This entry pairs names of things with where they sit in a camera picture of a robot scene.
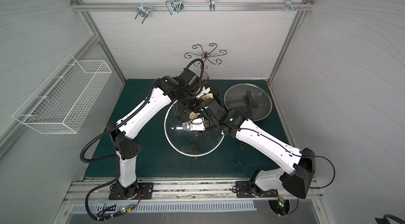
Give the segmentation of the yellow fluffy cloth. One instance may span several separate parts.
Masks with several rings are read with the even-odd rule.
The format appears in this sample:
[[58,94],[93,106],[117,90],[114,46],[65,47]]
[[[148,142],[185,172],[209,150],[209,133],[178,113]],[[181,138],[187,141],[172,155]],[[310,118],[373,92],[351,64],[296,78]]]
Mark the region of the yellow fluffy cloth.
[[197,107],[195,108],[194,112],[190,112],[189,119],[193,120],[193,119],[198,118],[198,116],[201,114],[202,109],[207,106],[207,104],[205,104],[205,101],[208,101],[210,99],[214,99],[213,93],[208,93],[208,94],[205,94],[205,95],[199,97],[197,99]]

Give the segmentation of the glass pot lid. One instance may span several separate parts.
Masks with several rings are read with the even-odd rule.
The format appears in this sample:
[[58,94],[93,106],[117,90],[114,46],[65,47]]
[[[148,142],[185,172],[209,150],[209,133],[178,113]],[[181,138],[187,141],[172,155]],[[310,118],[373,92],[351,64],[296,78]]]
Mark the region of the glass pot lid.
[[252,121],[267,118],[273,109],[270,95],[259,86],[249,83],[231,86],[225,92],[224,102],[229,111],[238,111]]
[[198,158],[215,151],[224,135],[217,131],[214,118],[221,106],[215,99],[190,98],[174,102],[165,115],[164,131],[169,144],[178,153]]

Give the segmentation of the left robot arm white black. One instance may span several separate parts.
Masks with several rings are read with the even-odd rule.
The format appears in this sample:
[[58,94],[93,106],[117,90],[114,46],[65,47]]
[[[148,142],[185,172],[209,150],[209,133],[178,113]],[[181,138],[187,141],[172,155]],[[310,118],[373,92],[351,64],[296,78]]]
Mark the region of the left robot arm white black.
[[118,182],[122,188],[137,182],[136,162],[142,146],[136,140],[143,127],[163,108],[174,102],[193,107],[199,98],[211,91],[193,71],[184,69],[180,76],[165,76],[154,80],[147,97],[129,114],[116,122],[110,135],[118,156]]

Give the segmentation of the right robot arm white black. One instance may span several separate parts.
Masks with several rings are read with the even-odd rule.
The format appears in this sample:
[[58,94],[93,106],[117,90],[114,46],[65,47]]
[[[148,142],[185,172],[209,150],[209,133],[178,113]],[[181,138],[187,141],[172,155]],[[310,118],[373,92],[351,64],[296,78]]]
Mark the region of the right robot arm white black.
[[238,111],[226,111],[209,98],[202,100],[199,112],[207,123],[209,134],[228,135],[271,159],[277,170],[257,170],[249,180],[249,190],[257,197],[266,191],[283,188],[289,194],[305,199],[315,174],[315,154],[309,148],[300,150],[259,128],[251,119],[243,118]]

